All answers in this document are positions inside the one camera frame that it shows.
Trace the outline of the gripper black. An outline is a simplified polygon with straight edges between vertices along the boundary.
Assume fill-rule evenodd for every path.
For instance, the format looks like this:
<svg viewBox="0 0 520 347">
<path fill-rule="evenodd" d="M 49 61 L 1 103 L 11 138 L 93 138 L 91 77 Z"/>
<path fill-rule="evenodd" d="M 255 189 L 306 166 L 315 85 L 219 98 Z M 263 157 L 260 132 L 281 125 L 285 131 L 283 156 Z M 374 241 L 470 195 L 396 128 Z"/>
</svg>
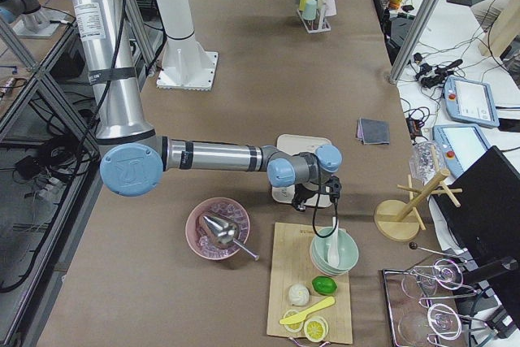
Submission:
<svg viewBox="0 0 520 347">
<path fill-rule="evenodd" d="M 306 202 L 318 193 L 318 187 L 314 184 L 295 184 L 294 195 L 292 197 L 292 207 L 296 211 L 305 211 Z"/>
</svg>

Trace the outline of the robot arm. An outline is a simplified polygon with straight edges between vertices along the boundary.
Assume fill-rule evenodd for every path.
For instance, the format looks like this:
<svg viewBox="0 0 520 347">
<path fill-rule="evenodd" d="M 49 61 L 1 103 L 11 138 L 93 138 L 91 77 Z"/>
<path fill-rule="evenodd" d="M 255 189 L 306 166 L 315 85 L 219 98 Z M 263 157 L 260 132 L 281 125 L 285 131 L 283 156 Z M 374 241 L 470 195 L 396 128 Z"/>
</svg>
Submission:
<svg viewBox="0 0 520 347">
<path fill-rule="evenodd" d="M 100 172 L 113 193 L 148 193 L 171 169 L 262 171 L 273 188 L 293 190 L 295 210 L 304 210 L 310 199 L 338 202 L 341 186 L 336 173 L 342 156 L 334 145 L 289 154 L 273 145 L 208 140 L 211 132 L 256 131 L 262 121 L 273 123 L 302 113 L 305 99 L 280 87 L 280 65 L 267 59 L 255 67 L 243 59 L 238 73 L 230 77 L 231 88 L 218 89 L 213 98 L 197 98 L 197 92 L 213 89 L 219 54 L 197 41 L 189 0 L 156 0 L 164 35 L 158 87 L 178 89 L 180 96 L 161 94 L 147 110 L 124 27 L 127 0 L 71 1 L 101 120 Z M 153 126 L 145 117 L 147 111 L 178 136 L 166 136 Z"/>
</svg>

